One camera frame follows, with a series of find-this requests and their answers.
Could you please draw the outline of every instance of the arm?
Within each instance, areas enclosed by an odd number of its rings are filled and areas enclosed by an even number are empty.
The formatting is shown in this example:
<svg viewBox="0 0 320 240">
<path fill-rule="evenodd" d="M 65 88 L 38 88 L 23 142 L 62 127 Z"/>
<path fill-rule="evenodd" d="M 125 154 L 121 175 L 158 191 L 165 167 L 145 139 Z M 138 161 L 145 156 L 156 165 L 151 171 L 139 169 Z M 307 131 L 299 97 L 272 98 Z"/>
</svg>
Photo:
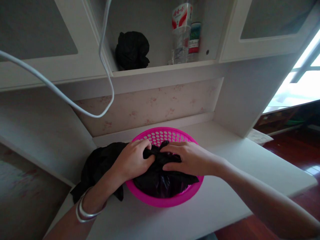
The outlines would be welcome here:
<svg viewBox="0 0 320 240">
<path fill-rule="evenodd" d="M 200 146 L 170 143 L 162 152 L 179 154 L 182 163 L 168 163 L 166 171 L 195 176 L 213 175 L 226 181 L 250 210 L 284 239 L 307 239 L 320 235 L 320 223 L 288 197 Z"/>
<path fill-rule="evenodd" d="M 83 209 L 90 214 L 99 212 L 107 199 L 125 181 L 145 173 L 154 162 L 154 155 L 143 159 L 143 150 L 151 149 L 148 139 L 129 143 L 121 152 L 112 168 L 90 189 L 83 199 Z M 80 223 L 73 206 L 48 233 L 44 240 L 86 239 L 94 221 Z"/>
</svg>

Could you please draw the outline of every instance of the black cloth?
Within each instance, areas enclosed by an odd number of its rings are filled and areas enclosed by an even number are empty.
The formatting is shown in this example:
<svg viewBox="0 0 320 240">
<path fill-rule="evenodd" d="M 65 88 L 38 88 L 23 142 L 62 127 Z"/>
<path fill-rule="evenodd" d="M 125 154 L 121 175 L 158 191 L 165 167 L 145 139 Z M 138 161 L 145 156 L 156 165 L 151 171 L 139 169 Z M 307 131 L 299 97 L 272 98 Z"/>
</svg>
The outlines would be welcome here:
<svg viewBox="0 0 320 240">
<path fill-rule="evenodd" d="M 181 162 L 179 155 L 160 152 L 160 149 L 168 143 L 168 141 L 164 141 L 160 148 L 152 145 L 151 150 L 145 149 L 143 151 L 144 159 L 153 154 L 155 155 L 155 161 L 147 172 L 133 179 L 133 182 L 138 189 L 152 197 L 173 197 L 183 192 L 188 185 L 199 182 L 198 178 L 192 175 L 162 170 L 163 165 L 166 163 Z M 127 143 L 121 142 L 111 143 L 107 147 L 98 148 L 90 154 L 83 167 L 80 183 L 71 191 L 74 203 L 80 199 L 82 194 L 89 187 L 94 186 L 104 173 L 112 167 L 126 145 Z M 113 194 L 122 201 L 122 186 L 120 186 Z"/>
<path fill-rule="evenodd" d="M 149 42 L 140 32 L 121 32 L 115 55 L 117 63 L 125 70 L 146 68 L 149 59 Z"/>
</svg>

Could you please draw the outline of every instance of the window frame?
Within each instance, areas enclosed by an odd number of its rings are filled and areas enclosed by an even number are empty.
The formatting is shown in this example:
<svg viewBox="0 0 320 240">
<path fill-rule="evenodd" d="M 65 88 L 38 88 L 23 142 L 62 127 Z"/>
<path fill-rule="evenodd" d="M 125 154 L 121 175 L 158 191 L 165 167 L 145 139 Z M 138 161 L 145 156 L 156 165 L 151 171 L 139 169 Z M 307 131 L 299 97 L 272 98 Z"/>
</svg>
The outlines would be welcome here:
<svg viewBox="0 0 320 240">
<path fill-rule="evenodd" d="M 320 66 L 311 66 L 311 64 L 319 56 L 319 54 L 320 54 L 320 43 L 318 43 L 318 45 L 312 51 L 310 56 L 307 57 L 307 59 L 305 60 L 305 62 L 300 68 L 293 68 L 291 70 L 291 72 L 296 72 L 296 75 L 293 77 L 290 83 L 298 83 L 301 77 L 307 71 L 320 71 Z"/>
</svg>

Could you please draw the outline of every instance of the hand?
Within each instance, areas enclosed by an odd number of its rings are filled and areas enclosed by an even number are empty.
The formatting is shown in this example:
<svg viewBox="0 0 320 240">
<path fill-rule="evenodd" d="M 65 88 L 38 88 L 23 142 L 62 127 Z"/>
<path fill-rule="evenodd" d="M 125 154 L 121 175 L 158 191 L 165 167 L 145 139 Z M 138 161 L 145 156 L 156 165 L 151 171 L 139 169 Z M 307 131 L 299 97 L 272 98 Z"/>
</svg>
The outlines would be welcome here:
<svg viewBox="0 0 320 240">
<path fill-rule="evenodd" d="M 129 143 L 110 170 L 120 175 L 123 182 L 144 174 L 155 160 L 154 155 L 143 159 L 145 148 L 151 150 L 151 143 L 148 139 Z"/>
<path fill-rule="evenodd" d="M 222 170 L 230 163 L 222 157 L 203 149 L 192 142 L 171 142 L 161 149 L 181 157 L 181 163 L 167 163 L 164 171 L 179 171 L 194 176 L 220 176 Z"/>
</svg>

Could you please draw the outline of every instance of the person's left hand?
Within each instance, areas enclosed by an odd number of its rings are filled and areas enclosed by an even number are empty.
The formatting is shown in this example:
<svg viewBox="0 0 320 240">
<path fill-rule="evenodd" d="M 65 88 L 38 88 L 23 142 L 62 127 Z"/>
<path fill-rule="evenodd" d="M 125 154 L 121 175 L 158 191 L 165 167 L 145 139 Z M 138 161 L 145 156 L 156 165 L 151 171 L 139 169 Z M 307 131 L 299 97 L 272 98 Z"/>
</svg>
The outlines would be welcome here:
<svg viewBox="0 0 320 240">
<path fill-rule="evenodd" d="M 129 143 L 110 170 L 119 174 L 123 182 L 144 174 L 155 160 L 154 155 L 143 159 L 145 148 L 151 150 L 151 143 L 148 139 Z"/>
</svg>

